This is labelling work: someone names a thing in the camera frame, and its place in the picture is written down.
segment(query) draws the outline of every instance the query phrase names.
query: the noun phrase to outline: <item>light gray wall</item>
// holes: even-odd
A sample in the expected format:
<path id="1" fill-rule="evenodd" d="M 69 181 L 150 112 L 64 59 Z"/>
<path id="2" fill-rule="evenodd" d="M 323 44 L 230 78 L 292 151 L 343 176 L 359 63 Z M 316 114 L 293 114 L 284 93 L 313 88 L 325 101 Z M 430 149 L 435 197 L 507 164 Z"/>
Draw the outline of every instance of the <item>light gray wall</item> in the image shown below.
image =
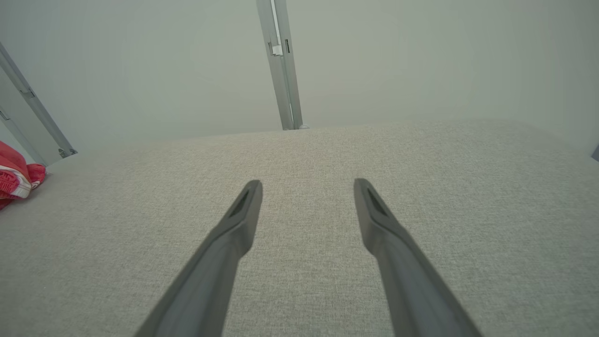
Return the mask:
<path id="1" fill-rule="evenodd" d="M 0 121 L 0 142 L 3 142 L 9 145 L 11 148 L 15 149 L 18 153 L 23 155 L 27 164 L 33 164 L 35 161 L 31 156 L 27 153 L 27 151 L 19 144 L 19 142 L 14 138 L 13 134 L 10 133 L 10 130 Z"/>
<path id="2" fill-rule="evenodd" d="M 516 119 L 599 143 L 599 1 L 288 0 L 313 127 Z"/>
<path id="3" fill-rule="evenodd" d="M 79 152 L 281 129 L 254 1 L 2 0 L 0 41 Z"/>

